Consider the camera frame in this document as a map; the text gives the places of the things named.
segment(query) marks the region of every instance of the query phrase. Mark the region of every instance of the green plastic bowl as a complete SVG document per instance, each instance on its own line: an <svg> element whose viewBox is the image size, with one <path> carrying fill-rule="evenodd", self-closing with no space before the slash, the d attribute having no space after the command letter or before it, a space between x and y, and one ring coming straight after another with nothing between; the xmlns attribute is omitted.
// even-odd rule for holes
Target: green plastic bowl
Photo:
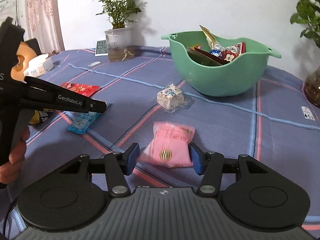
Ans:
<svg viewBox="0 0 320 240"><path fill-rule="evenodd" d="M245 41L246 53L226 65L208 67L193 61L186 50L186 47L201 44L201 49L210 51L202 31L181 32L161 37L162 40L169 40L174 64L182 78L205 95L225 97L244 93L258 82L267 67L269 56L281 58L275 50L248 38L215 38L223 47Z"/></svg>

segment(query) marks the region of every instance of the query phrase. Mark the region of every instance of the metal screw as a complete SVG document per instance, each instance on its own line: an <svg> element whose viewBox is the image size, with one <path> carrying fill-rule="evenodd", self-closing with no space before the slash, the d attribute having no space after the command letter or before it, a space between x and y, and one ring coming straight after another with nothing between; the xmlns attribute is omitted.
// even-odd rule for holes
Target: metal screw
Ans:
<svg viewBox="0 0 320 240"><path fill-rule="evenodd" d="M113 193L115 194L123 194L128 191L128 189L125 186L115 186L112 188Z"/></svg>
<svg viewBox="0 0 320 240"><path fill-rule="evenodd" d="M216 188L214 186L211 186L211 185L204 185L200 188L200 191L202 193L213 193L216 191Z"/></svg>

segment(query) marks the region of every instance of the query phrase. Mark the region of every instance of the glass jar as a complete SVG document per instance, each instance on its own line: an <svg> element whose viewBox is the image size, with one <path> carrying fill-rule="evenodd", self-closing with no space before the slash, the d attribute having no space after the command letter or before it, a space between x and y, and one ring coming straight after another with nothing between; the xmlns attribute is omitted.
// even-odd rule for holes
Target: glass jar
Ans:
<svg viewBox="0 0 320 240"><path fill-rule="evenodd" d="M320 67L307 77L303 90L309 102L320 107Z"/></svg>
<svg viewBox="0 0 320 240"><path fill-rule="evenodd" d="M108 30L105 32L107 51L111 62L124 61L134 56L132 48L132 28Z"/></svg>

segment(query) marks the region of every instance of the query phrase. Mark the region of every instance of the white plant pot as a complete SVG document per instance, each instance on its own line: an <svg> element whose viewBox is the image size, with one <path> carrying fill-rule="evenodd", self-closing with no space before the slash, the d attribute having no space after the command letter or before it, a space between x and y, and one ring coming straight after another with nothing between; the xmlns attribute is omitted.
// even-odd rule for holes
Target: white plant pot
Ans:
<svg viewBox="0 0 320 240"><path fill-rule="evenodd" d="M123 61L133 57L132 27L105 31L110 61Z"/></svg>

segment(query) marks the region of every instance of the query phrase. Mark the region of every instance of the pink snack package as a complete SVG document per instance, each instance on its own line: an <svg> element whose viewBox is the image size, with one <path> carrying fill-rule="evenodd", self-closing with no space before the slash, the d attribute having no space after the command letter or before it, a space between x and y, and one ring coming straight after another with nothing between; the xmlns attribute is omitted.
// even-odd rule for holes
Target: pink snack package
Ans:
<svg viewBox="0 0 320 240"><path fill-rule="evenodd" d="M192 167L188 144L195 129L191 126L168 122L155 122L154 138L138 158L138 162L174 167Z"/></svg>

